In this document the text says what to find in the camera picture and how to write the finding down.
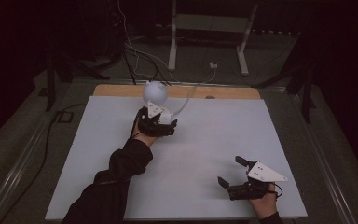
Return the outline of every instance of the white tabletop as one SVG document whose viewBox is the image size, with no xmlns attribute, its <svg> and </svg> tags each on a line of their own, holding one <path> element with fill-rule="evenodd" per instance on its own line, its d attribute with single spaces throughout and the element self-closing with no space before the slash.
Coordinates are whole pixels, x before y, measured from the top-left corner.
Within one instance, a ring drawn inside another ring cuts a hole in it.
<svg viewBox="0 0 358 224">
<path fill-rule="evenodd" d="M 186 99 L 170 98 L 171 111 Z M 142 98 L 91 96 L 62 170 L 46 219 L 60 220 L 95 174 L 108 168 L 111 153 L 130 135 Z M 174 136 L 159 139 L 146 172 L 132 178 L 125 219 L 186 220 L 254 218 L 247 201 L 231 201 L 217 183 L 247 181 L 235 156 L 261 161 L 288 177 L 277 182 L 281 217 L 305 217 L 296 181 L 263 100 L 190 99 L 178 115 Z"/>
</svg>

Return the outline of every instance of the black clothing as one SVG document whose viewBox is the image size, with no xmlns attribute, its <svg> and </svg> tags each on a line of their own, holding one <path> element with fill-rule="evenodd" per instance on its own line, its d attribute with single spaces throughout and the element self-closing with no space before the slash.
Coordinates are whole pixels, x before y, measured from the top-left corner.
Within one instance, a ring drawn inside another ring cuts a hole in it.
<svg viewBox="0 0 358 224">
<path fill-rule="evenodd" d="M 86 187 L 71 205 L 62 224 L 119 223 L 127 205 L 130 178 L 145 172 L 153 159 L 142 141 L 129 139 L 123 149 L 110 157 L 109 170 L 98 172 L 94 183 Z"/>
<path fill-rule="evenodd" d="M 260 224 L 283 224 L 278 212 L 269 217 L 260 219 L 259 222 Z"/>
</svg>

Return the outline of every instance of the human hand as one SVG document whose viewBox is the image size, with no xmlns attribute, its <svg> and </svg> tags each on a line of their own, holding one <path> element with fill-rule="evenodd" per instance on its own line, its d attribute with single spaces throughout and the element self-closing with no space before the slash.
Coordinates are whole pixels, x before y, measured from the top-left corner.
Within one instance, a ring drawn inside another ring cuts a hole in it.
<svg viewBox="0 0 358 224">
<path fill-rule="evenodd" d="M 133 139 L 138 139 L 138 140 L 144 142 L 149 147 L 151 147 L 154 144 L 154 142 L 156 142 L 156 140 L 158 140 L 158 137 L 150 137 L 150 136 L 142 133 L 141 131 L 139 131 L 138 120 L 136 120 L 136 123 L 135 123 L 135 126 L 133 127 L 133 132 L 132 132 L 131 136 Z"/>
<path fill-rule="evenodd" d="M 269 191 L 275 191 L 275 185 L 270 183 L 268 186 Z M 249 203 L 254 208 L 259 219 L 269 217 L 275 214 L 277 210 L 277 195 L 274 193 L 266 193 L 261 199 L 250 199 Z"/>
</svg>

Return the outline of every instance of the white ball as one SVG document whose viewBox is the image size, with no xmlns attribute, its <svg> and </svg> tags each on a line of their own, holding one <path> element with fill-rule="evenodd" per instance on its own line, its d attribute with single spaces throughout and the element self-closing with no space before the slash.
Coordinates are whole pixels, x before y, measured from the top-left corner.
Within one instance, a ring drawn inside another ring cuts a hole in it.
<svg viewBox="0 0 358 224">
<path fill-rule="evenodd" d="M 160 82 L 147 81 L 144 88 L 144 101 L 162 105 L 168 98 L 167 89 Z"/>
</svg>

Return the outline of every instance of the human arm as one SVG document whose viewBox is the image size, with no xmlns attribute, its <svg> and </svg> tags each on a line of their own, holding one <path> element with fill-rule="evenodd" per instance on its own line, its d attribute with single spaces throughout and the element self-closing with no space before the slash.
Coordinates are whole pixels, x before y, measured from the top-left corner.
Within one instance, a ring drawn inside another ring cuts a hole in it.
<svg viewBox="0 0 358 224">
<path fill-rule="evenodd" d="M 275 191 L 275 185 L 269 184 L 269 191 Z M 282 220 L 279 216 L 277 205 L 277 195 L 275 193 L 266 193 L 261 199 L 251 199 L 249 203 L 254 208 L 259 222 L 261 224 L 281 224 Z"/>
<path fill-rule="evenodd" d="M 130 179 L 145 172 L 153 159 L 150 147 L 157 138 L 142 133 L 112 153 L 109 169 L 100 171 L 71 205 L 62 224 L 120 223 L 127 205 Z"/>
</svg>

